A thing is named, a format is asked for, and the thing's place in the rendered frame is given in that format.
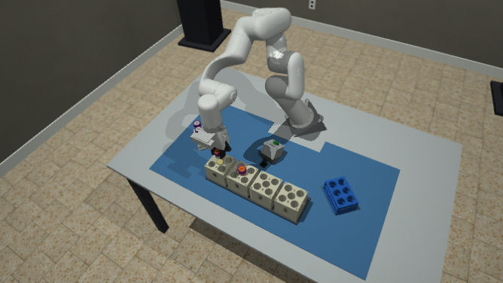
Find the beige bucket adapter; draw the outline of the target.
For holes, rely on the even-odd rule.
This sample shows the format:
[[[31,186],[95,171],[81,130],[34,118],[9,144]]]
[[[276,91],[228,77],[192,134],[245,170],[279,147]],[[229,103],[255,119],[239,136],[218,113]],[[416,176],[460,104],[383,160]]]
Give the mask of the beige bucket adapter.
[[[272,209],[274,200],[282,189],[282,179],[261,171],[250,186],[251,200]]]
[[[246,167],[246,174],[244,176],[239,175],[238,173],[239,166]],[[248,198],[248,196],[250,195],[249,188],[253,184],[258,175],[259,171],[257,168],[247,163],[244,163],[243,161],[238,160],[236,165],[231,169],[231,171],[227,175],[228,188]]]
[[[308,191],[285,182],[274,200],[274,211],[296,222],[306,205],[307,194]]]
[[[223,165],[218,165],[215,155],[205,165],[207,178],[227,186],[227,175],[231,169],[236,165],[236,158],[225,155]]]

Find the blue bench mat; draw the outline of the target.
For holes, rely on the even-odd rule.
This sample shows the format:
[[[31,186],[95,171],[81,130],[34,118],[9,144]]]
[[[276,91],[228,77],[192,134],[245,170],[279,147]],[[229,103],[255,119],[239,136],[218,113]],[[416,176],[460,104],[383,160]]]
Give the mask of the blue bench mat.
[[[297,225],[205,179],[211,150],[191,141],[193,122],[149,168],[266,231],[366,280],[400,169],[325,142],[320,153],[269,133],[273,121],[229,105],[221,112],[231,151],[225,153],[308,191],[310,200]],[[202,122],[201,122],[202,127]],[[285,152],[261,164],[264,142]],[[345,176],[358,200],[356,210],[335,215],[325,181]]]

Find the blue tube rack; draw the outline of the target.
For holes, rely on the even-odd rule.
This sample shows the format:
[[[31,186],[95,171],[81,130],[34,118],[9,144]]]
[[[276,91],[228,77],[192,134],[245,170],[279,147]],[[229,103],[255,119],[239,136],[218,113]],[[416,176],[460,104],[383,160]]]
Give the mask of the blue tube rack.
[[[346,183],[344,183],[344,181]],[[333,187],[333,188],[332,188]],[[349,190],[350,192],[349,192]],[[335,215],[341,215],[356,210],[358,200],[355,197],[346,178],[339,177],[325,182],[324,191],[334,210]],[[354,201],[354,199],[355,201]],[[348,200],[348,201],[347,201]]]

